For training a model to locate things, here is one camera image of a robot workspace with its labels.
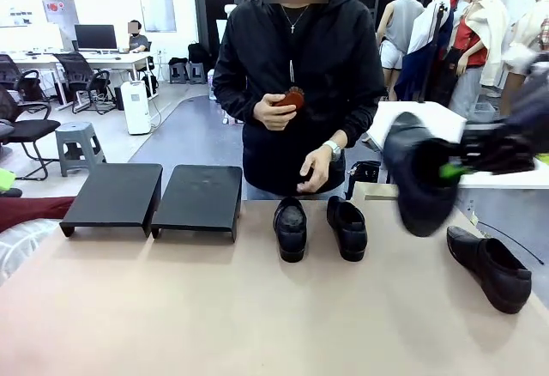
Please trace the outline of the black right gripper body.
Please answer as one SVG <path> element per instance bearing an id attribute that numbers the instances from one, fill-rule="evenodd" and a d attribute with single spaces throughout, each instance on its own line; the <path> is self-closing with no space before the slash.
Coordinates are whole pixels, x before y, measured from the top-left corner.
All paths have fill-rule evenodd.
<path id="1" fill-rule="evenodd" d="M 532 143 L 517 128 L 501 120 L 467 121 L 459 153 L 461 164 L 473 173 L 501 175 L 534 170 Z"/>

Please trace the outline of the person's left hand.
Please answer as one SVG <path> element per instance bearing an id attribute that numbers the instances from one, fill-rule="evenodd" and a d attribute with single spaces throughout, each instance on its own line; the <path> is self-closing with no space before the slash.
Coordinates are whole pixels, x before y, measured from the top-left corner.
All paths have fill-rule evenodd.
<path id="1" fill-rule="evenodd" d="M 312 174 L 306 181 L 297 185 L 297 192 L 316 193 L 328 181 L 329 164 L 333 153 L 332 144 L 325 143 L 305 157 L 299 175 L 305 178 L 309 172 L 312 172 Z"/>

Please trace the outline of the person's right hand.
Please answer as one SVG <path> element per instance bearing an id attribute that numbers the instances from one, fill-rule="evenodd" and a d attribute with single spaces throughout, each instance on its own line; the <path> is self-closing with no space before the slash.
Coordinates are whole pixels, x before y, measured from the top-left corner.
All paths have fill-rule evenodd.
<path id="1" fill-rule="evenodd" d="M 268 130 L 282 131 L 297 115 L 295 105 L 279 106 L 285 99 L 284 94 L 265 94 L 253 108 L 253 118 L 261 122 Z"/>

